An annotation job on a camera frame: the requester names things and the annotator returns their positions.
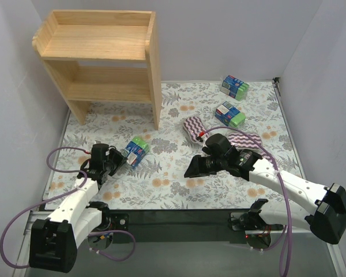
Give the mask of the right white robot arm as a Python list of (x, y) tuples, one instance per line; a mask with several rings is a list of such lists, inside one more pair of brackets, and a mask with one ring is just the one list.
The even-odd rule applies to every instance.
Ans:
[(222, 134), (210, 136), (203, 147), (205, 156), (192, 158), (184, 176), (206, 177), (226, 171), (286, 196), (284, 203), (256, 200), (242, 215), (232, 215), (237, 229), (261, 230), (269, 225), (310, 230), (329, 244), (340, 242), (346, 229), (346, 190), (338, 185), (315, 184), (287, 171), (277, 169), (270, 155), (261, 156), (254, 148), (240, 148)]

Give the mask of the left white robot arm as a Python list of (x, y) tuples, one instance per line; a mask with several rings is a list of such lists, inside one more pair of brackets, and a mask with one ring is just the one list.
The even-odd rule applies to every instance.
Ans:
[(74, 266), (78, 247), (90, 234), (111, 242), (113, 230), (127, 229), (128, 215), (112, 214), (108, 205), (92, 201), (108, 177), (113, 176), (126, 158), (114, 147), (96, 143), (91, 157), (78, 171), (74, 192), (45, 219), (31, 227), (29, 266), (68, 273)]

